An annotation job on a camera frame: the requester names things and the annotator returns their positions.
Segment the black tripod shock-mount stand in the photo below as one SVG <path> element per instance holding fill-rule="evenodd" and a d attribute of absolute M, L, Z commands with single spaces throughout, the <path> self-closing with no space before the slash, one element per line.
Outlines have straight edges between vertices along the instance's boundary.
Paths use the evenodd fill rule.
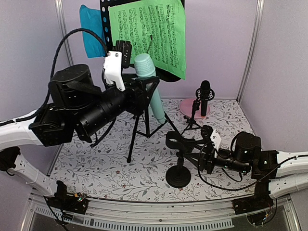
<path fill-rule="evenodd" d="M 198 88 L 195 92 L 195 98 L 185 99 L 180 103 L 180 112 L 186 120 L 186 128 L 182 134 L 188 130 L 197 130 L 201 126 L 197 123 L 197 119 L 204 118 L 209 112 L 208 102 L 215 97 L 214 91 L 209 88 L 207 90 Z"/>

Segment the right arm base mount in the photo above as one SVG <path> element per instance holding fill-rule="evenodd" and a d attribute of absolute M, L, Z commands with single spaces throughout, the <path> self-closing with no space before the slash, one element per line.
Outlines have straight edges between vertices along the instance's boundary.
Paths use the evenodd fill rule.
<path fill-rule="evenodd" d="M 273 205 L 268 182 L 257 183 L 252 196 L 232 200 L 232 207 L 236 215 L 270 208 Z"/>

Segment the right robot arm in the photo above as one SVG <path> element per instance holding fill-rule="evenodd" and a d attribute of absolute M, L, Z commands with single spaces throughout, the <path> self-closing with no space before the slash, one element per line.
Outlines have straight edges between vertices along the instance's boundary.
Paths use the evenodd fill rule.
<path fill-rule="evenodd" d="M 308 187 L 308 153 L 288 153 L 276 150 L 263 151 L 260 137 L 240 132 L 231 142 L 230 149 L 220 147 L 221 137 L 216 130 L 203 132 L 202 139 L 186 139 L 184 157 L 200 171 L 211 174 L 214 167 L 249 173 L 255 180 L 255 195 L 249 206 L 259 210 L 270 198 L 305 190 Z"/>

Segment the black microphone orange end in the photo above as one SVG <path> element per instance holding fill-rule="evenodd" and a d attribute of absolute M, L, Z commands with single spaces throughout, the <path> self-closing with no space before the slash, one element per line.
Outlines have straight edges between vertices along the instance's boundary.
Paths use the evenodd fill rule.
<path fill-rule="evenodd" d="M 200 87 L 201 116 L 206 116 L 209 95 L 210 95 L 210 83 L 209 81 L 204 80 L 202 81 Z"/>

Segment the black round-base mic stand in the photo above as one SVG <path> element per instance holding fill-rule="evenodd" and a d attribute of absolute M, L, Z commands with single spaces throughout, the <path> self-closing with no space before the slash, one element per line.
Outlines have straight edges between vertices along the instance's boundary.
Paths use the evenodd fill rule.
<path fill-rule="evenodd" d="M 166 181 L 173 188 L 183 188 L 191 181 L 191 173 L 183 163 L 185 154 L 192 153 L 193 150 L 186 151 L 183 149 L 184 139 L 186 138 L 176 131 L 169 131 L 166 134 L 166 146 L 169 149 L 177 150 L 177 165 L 170 167 L 166 172 Z"/>

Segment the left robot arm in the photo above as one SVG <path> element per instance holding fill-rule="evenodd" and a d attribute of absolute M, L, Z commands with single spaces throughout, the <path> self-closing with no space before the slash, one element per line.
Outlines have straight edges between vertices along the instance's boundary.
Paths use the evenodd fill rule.
<path fill-rule="evenodd" d="M 127 74 L 124 90 L 111 85 L 101 90 L 92 82 L 90 69 L 77 64 L 58 71 L 49 82 L 52 103 L 41 106 L 22 118 L 0 125 L 0 168 L 23 178 L 42 195 L 52 197 L 61 208 L 71 205 L 64 193 L 64 184 L 57 182 L 30 164 L 20 152 L 20 146 L 57 146 L 71 142 L 77 134 L 81 141 L 96 146 L 92 140 L 101 128 L 110 130 L 123 112 L 141 115 L 149 106 L 159 84 L 158 77 L 136 78 Z"/>

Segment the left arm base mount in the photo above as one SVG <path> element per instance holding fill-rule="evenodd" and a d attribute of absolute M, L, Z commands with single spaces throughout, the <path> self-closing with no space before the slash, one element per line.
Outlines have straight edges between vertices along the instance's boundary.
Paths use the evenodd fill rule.
<path fill-rule="evenodd" d="M 86 214 L 89 200 L 85 193 L 68 193 L 67 186 L 60 180 L 56 181 L 56 186 L 53 196 L 47 198 L 47 205 L 60 209 L 62 212 Z"/>

